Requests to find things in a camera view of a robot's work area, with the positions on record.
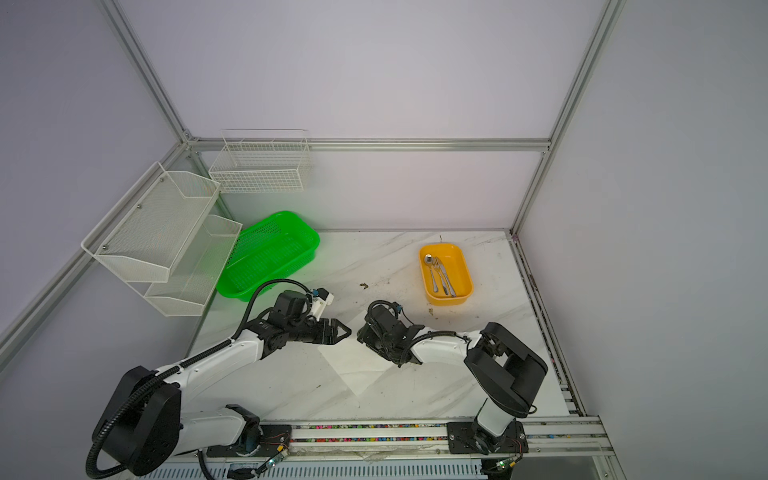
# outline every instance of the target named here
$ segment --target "black motor joint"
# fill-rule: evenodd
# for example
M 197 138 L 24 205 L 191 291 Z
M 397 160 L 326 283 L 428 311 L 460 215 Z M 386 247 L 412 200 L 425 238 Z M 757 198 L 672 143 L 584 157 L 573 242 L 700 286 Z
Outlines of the black motor joint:
M 404 363 L 420 365 L 421 362 L 410 351 L 406 352 L 405 357 L 403 352 L 424 326 L 406 326 L 398 320 L 401 311 L 402 307 L 398 303 L 384 300 L 371 303 L 366 314 L 366 324 L 357 332 L 357 341 L 390 362 L 400 365 L 402 359 Z
M 312 298 L 325 300 L 328 290 L 317 289 L 312 294 L 286 290 L 275 305 L 249 321 L 245 328 L 264 341 L 261 358 L 283 348 L 288 342 L 334 345 L 352 334 L 352 330 L 338 319 L 317 319 L 310 314 Z

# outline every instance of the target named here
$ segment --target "marble table surface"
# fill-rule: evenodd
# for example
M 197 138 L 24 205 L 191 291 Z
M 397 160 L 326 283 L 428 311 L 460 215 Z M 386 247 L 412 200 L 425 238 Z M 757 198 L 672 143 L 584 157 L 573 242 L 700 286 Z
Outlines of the marble table surface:
M 463 250 L 475 284 L 473 295 L 459 306 L 433 306 L 427 302 L 419 248 L 441 241 Z M 481 329 L 488 322 L 500 323 L 542 359 L 548 359 L 503 231 L 320 233 L 315 260 L 291 278 L 309 288 L 324 287 L 333 293 L 333 304 L 323 316 L 354 327 L 353 337 L 343 342 L 355 342 L 354 333 L 369 303 L 390 300 L 403 305 L 413 322 L 433 329 L 469 331 Z M 258 298 L 252 314 L 273 305 L 278 292 L 291 288 L 287 284 L 280 287 Z M 200 352 L 231 335 L 245 307 L 240 300 L 217 295 L 192 352 Z M 288 343 L 210 387 L 189 405 L 189 410 L 219 409 L 227 403 L 238 403 L 265 420 L 447 419 L 474 416 L 487 398 L 464 366 L 410 363 L 383 372 L 365 368 L 361 367 L 358 374 L 367 378 L 369 386 L 360 391 L 358 385 L 355 392 L 348 385 L 349 377 L 342 378 L 319 346 Z M 535 405 L 538 411 L 532 416 L 569 415 L 551 367 Z

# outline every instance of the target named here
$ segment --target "white mesh shelf basket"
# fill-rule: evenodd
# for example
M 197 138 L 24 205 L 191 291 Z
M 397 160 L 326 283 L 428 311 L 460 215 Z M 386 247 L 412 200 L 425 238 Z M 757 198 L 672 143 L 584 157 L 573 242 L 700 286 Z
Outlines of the white mesh shelf basket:
M 137 291 L 165 316 L 202 315 L 242 227 L 208 215 L 170 279 Z
M 210 177 L 228 194 L 304 190 L 312 170 L 304 130 L 222 130 Z
M 219 194 L 218 182 L 191 172 L 155 164 L 149 174 L 154 182 L 111 233 L 81 244 L 126 283 L 170 281 Z

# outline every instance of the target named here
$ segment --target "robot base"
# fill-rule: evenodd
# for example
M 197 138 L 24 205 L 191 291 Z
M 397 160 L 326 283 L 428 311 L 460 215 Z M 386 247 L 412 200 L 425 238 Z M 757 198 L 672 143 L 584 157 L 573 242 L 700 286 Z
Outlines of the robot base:
M 447 427 L 448 450 L 451 453 L 483 453 L 475 446 L 473 422 L 449 422 Z M 528 440 L 525 437 L 523 424 L 520 422 L 510 423 L 498 441 L 498 447 L 491 454 L 528 453 Z

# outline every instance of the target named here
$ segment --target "wire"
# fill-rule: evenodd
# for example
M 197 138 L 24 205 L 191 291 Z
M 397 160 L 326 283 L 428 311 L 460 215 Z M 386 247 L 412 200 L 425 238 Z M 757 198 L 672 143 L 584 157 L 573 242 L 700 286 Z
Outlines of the wire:
M 233 340 L 237 340 L 238 338 L 240 338 L 240 334 L 245 329 L 245 325 L 246 323 L 248 323 L 248 317 L 250 316 L 250 310 L 253 308 L 253 302 L 256 301 L 256 297 L 259 296 L 259 293 L 261 293 L 261 291 L 264 290 L 264 288 L 268 287 L 269 285 L 274 285 L 275 283 L 292 283 L 293 285 L 297 285 L 303 288 L 308 296 L 307 306 L 309 308 L 312 308 L 312 292 L 310 291 L 310 289 L 306 288 L 306 286 L 303 283 L 297 282 L 295 280 L 291 280 L 290 278 L 276 278 L 275 280 L 264 282 L 261 285 L 259 285 L 259 288 L 257 288 L 255 292 L 253 292 L 253 295 L 250 298 L 250 302 L 248 302 L 248 306 L 245 308 L 245 313 L 243 314 L 243 318 L 240 321 L 240 325 L 237 326 L 237 330 L 235 330 L 235 333 L 232 335 Z
M 208 470 L 208 467 L 205 465 L 205 458 L 203 457 L 202 450 L 197 451 L 197 463 L 200 464 L 200 470 L 203 471 L 203 477 L 205 477 L 206 480 L 216 480 L 216 477 L 211 475 L 210 470 Z
M 226 339 L 222 343 L 214 345 L 208 350 L 205 350 L 204 352 L 198 353 L 197 355 L 192 356 L 183 362 L 180 362 L 177 366 L 172 366 L 165 372 L 158 373 L 156 376 L 149 379 L 145 384 L 131 393 L 125 402 L 123 402 L 117 411 L 115 411 L 112 417 L 104 422 L 103 426 L 99 430 L 99 433 L 96 435 L 93 445 L 91 445 L 91 449 L 88 450 L 88 456 L 85 458 L 85 474 L 88 475 L 89 478 L 96 479 L 111 477 L 116 473 L 124 471 L 127 468 L 127 465 L 125 464 L 120 464 L 106 470 L 100 470 L 99 467 L 96 466 L 98 454 L 101 451 L 101 448 L 104 447 L 104 443 L 107 441 L 107 437 L 109 436 L 114 426 L 125 416 L 126 413 L 128 413 L 128 411 L 130 411 L 135 406 L 140 405 L 149 395 L 151 395 L 166 378 L 175 374 L 176 372 L 180 372 L 181 369 L 187 368 L 193 363 L 197 363 L 207 356 L 218 352 L 219 350 L 229 346 L 231 343 L 232 339 Z
M 369 317 L 373 318 L 373 307 L 377 305 L 384 305 L 387 308 L 389 308 L 392 311 L 392 313 L 395 315 L 395 320 L 397 320 L 398 315 L 400 314 L 400 312 L 402 312 L 402 307 L 398 303 L 388 302 L 386 300 L 373 300 L 371 304 L 368 305 Z
M 282 435 L 282 436 L 284 436 L 284 437 L 287 437 L 287 436 L 288 436 L 288 432 L 285 432 L 285 433 L 278 433 L 277 435 L 272 435 L 271 437 L 264 437 L 264 438 L 265 438 L 266 440 L 269 440 L 269 439 L 276 439 L 277 437 L 279 437 L 279 436 L 281 436 L 281 435 Z
M 272 308 L 274 308 L 274 307 L 270 307 L 270 308 L 264 309 L 264 311 L 262 313 L 259 313 L 258 315 L 256 315 L 256 319 L 257 320 L 263 320 L 264 316 L 272 311 Z
M 88 451 L 88 456 L 85 459 L 85 474 L 88 475 L 89 478 L 111 477 L 112 475 L 122 472 L 127 468 L 127 465 L 120 464 L 112 468 L 107 468 L 106 470 L 100 470 L 96 466 L 96 461 L 98 460 L 98 454 L 101 451 L 101 447 L 104 446 L 104 442 L 107 441 L 107 437 L 114 428 L 115 424 L 117 424 L 129 410 L 143 402 L 144 399 L 163 382 L 163 380 L 180 370 L 181 369 L 179 366 L 173 366 L 165 372 L 162 372 L 157 376 L 149 379 L 145 384 L 131 393 L 131 396 L 129 396 L 125 402 L 123 402 L 120 408 L 118 408 L 118 410 L 114 413 L 112 418 L 104 423 L 104 425 L 99 430 L 99 433 L 96 435 L 93 445 L 91 445 L 91 449 Z
M 518 445 L 520 445 L 520 442 L 517 439 L 512 439 L 513 442 L 517 442 Z M 513 456 L 509 458 L 505 458 L 498 462 L 496 465 L 493 466 L 493 468 L 481 468 L 480 473 L 484 475 L 495 475 L 497 473 L 502 473 L 508 468 L 508 472 L 512 472 L 517 462 L 520 462 L 522 460 L 523 455 L 515 453 Z
M 277 453 L 275 455 L 272 455 L 271 457 L 269 457 L 264 463 L 259 465 L 259 468 L 256 468 L 254 470 L 254 472 L 256 473 L 256 478 L 259 478 L 264 472 L 266 472 L 267 470 L 275 466 L 277 463 L 279 463 L 280 460 L 285 458 L 283 457 L 275 461 L 275 459 L 278 458 L 283 452 L 288 453 L 288 447 L 284 443 L 280 443 L 280 444 L 274 443 L 269 445 L 282 445 L 283 447 L 281 449 L 278 448 Z
M 413 321 L 411 321 L 410 318 L 408 318 L 408 316 L 406 315 L 406 311 L 405 310 L 402 310 L 401 313 L 406 318 L 406 320 L 408 320 L 411 323 L 411 325 L 415 325 L 415 323 Z
M 436 330 L 434 332 L 425 333 L 424 335 L 419 335 L 416 338 L 414 338 L 413 340 L 411 340 L 411 342 L 408 344 L 408 346 L 403 349 L 402 354 L 400 355 L 399 361 L 395 362 L 397 364 L 397 366 L 401 367 L 404 363 L 406 363 L 406 357 L 407 357 L 407 355 L 409 353 L 411 353 L 411 348 L 413 348 L 413 346 L 416 343 L 419 343 L 419 342 L 421 342 L 423 340 L 432 339 L 432 338 L 435 338 L 437 336 L 454 336 L 456 338 L 464 340 L 465 342 L 467 342 L 467 344 L 469 344 L 469 339 L 467 337 L 460 336 L 458 333 L 453 332 L 451 330 Z
M 261 444 L 259 444 L 259 445 L 256 445 L 256 448 L 254 448 L 253 450 L 251 450 L 251 451 L 250 451 L 250 452 L 248 452 L 248 453 L 240 453 L 240 452 L 235 452 L 235 455 L 237 455 L 238 457 L 250 457 L 250 456 L 252 456 L 254 453 L 256 453 L 256 450 L 258 450 L 260 446 L 261 446 Z

